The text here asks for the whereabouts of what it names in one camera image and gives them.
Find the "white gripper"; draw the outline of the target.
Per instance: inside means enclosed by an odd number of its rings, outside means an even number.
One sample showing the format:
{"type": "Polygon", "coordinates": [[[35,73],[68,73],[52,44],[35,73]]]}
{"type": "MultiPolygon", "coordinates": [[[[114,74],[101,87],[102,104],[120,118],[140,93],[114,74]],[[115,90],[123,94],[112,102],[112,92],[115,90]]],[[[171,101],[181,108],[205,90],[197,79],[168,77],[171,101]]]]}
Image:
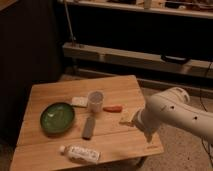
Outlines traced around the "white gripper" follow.
{"type": "Polygon", "coordinates": [[[151,136],[153,134],[153,121],[152,118],[148,115],[146,109],[140,109],[136,112],[133,118],[133,123],[145,135],[151,136]]]}

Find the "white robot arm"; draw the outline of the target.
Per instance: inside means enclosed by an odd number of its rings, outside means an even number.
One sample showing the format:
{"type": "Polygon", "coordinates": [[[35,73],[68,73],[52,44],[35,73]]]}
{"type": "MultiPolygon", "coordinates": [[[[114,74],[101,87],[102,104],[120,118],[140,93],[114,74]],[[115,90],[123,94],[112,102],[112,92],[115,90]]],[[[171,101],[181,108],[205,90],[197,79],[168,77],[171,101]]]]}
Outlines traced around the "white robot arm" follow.
{"type": "Polygon", "coordinates": [[[133,123],[148,137],[162,123],[180,128],[213,144],[213,113],[189,106],[190,96],[180,87],[169,88],[147,98],[133,123]]]}

